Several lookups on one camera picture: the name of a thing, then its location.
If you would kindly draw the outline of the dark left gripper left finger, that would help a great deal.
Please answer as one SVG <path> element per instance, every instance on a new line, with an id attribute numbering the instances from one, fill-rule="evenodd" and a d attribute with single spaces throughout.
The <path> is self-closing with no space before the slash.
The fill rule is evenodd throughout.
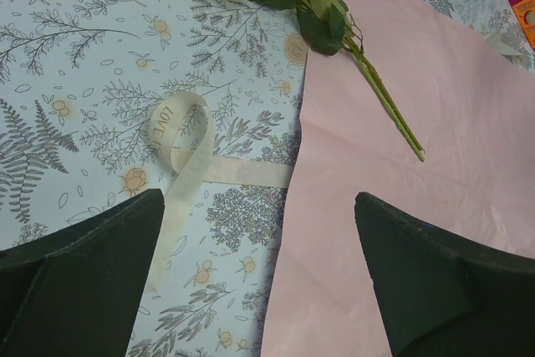
<path id="1" fill-rule="evenodd" d="M 123 356 L 160 234 L 164 197 L 143 191 L 1 252 L 3 356 Z"/>

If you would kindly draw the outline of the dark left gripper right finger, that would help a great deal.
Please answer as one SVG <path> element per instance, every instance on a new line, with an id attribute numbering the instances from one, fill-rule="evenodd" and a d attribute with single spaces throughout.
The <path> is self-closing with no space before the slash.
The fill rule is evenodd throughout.
<path id="1" fill-rule="evenodd" d="M 367 192 L 354 215 L 393 356 L 532 356 L 534 261 Z"/>

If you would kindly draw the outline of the purple and pink wrapping paper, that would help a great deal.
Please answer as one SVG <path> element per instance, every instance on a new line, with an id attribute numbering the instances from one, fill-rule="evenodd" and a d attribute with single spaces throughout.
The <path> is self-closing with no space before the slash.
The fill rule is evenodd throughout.
<path id="1" fill-rule="evenodd" d="M 367 191 L 473 241 L 534 254 L 534 75 L 422 0 L 345 0 L 420 161 L 344 54 L 308 56 L 264 356 L 390 352 L 354 219 Z"/>

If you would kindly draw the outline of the cream printed ribbon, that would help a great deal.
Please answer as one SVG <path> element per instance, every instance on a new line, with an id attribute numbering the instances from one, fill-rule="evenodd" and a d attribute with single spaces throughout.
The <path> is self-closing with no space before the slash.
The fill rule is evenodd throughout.
<path id="1" fill-rule="evenodd" d="M 523 174 L 527 151 L 513 125 L 493 110 L 481 122 L 426 121 L 431 157 L 414 161 L 377 109 L 348 99 L 308 95 L 301 111 L 302 142 L 295 166 L 215 156 L 215 129 L 193 151 L 173 143 L 186 113 L 202 105 L 193 93 L 162 102 L 150 138 L 177 176 L 166 193 L 160 236 L 147 278 L 156 291 L 203 182 L 287 188 L 276 294 L 347 298 L 368 292 L 371 280 L 354 223 L 354 200 L 367 191 L 455 234 L 504 252 L 534 253 L 530 198 Z"/>

